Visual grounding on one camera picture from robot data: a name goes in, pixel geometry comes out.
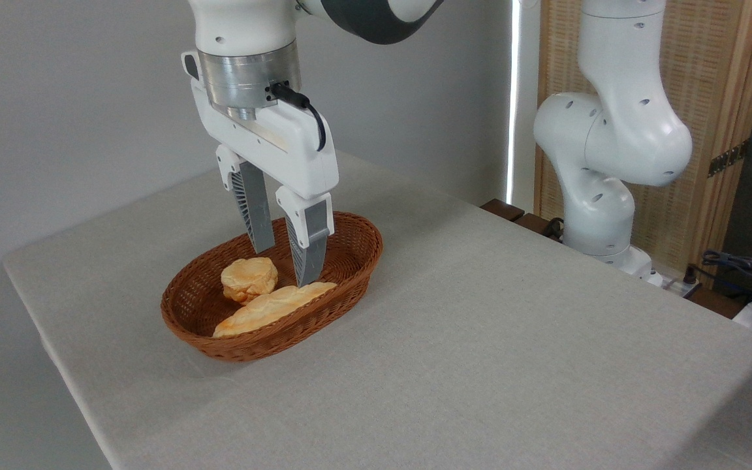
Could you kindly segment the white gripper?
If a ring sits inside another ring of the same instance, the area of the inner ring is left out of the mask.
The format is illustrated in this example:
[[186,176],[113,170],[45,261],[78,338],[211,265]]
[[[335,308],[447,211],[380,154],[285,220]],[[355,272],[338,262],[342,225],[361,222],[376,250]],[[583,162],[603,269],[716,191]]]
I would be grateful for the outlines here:
[[338,169],[328,123],[321,115],[281,102],[257,110],[254,120],[224,115],[200,82],[196,52],[185,52],[183,60],[201,122],[221,144],[217,162],[223,185],[235,196],[255,252],[275,245],[265,173],[285,186],[275,199],[285,212],[296,285],[315,282],[322,273],[326,241],[334,234],[328,192],[338,184]]

